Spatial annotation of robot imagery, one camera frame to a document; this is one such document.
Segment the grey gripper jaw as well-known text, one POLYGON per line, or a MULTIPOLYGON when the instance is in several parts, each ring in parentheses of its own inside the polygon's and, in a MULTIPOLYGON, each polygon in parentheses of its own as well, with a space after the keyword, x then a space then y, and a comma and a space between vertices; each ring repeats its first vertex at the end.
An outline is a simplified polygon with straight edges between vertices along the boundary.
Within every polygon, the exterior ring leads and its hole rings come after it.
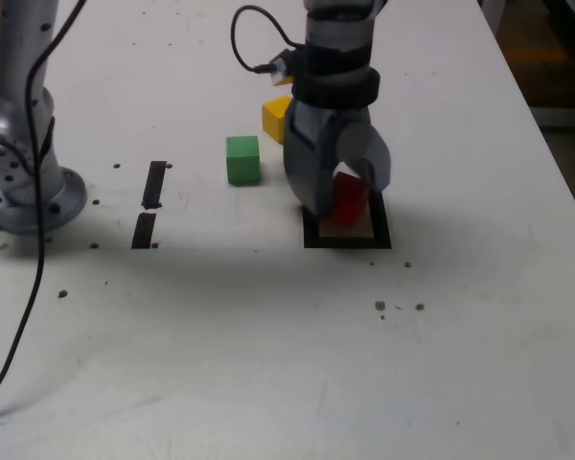
POLYGON ((376 191, 390 183, 389 149, 369 123, 354 122, 343 128, 337 138, 337 159, 376 191))

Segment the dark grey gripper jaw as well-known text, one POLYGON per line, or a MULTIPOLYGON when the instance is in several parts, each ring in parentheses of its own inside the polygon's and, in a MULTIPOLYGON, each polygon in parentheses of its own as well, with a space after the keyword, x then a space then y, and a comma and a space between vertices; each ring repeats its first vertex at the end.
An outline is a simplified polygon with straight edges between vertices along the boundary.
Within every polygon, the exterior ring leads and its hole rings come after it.
POLYGON ((302 102, 289 104, 284 141, 287 182, 301 204, 321 218, 334 207, 335 138, 333 111, 302 102))

